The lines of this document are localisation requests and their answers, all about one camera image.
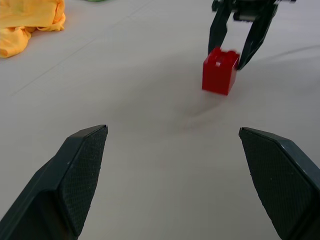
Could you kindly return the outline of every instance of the robotic arm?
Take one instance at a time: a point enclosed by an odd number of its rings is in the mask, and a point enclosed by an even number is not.
[[[233,12],[233,20],[252,22],[237,66],[241,70],[253,57],[265,40],[269,26],[281,0],[214,0],[212,11],[216,12],[210,28],[208,53],[221,47],[227,34],[227,21]],[[294,3],[296,0],[283,0]]]

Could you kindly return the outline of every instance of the red lego brick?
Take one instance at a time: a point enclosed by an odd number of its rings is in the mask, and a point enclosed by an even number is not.
[[[203,63],[202,89],[227,96],[236,80],[239,58],[235,51],[213,49]]]

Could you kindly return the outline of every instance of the white floor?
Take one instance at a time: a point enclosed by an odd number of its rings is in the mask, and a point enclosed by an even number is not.
[[[317,0],[281,3],[228,97],[201,91],[211,0],[66,0],[64,32],[0,59],[0,216],[80,129],[108,124],[81,240],[278,240],[240,127],[294,140],[320,165]],[[249,24],[230,21],[225,49]]]

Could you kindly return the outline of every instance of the textured gripper pad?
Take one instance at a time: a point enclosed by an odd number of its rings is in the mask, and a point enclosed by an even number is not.
[[[316,191],[276,142],[246,130],[239,136],[254,187],[274,228],[281,239],[293,239],[318,198]]]
[[[76,236],[84,227],[94,197],[107,132],[101,128],[88,136],[59,186],[59,198]]]

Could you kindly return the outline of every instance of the yellow cloth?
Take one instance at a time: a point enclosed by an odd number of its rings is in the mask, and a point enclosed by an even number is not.
[[[64,0],[0,0],[0,58],[21,53],[36,29],[63,30],[64,11]]]

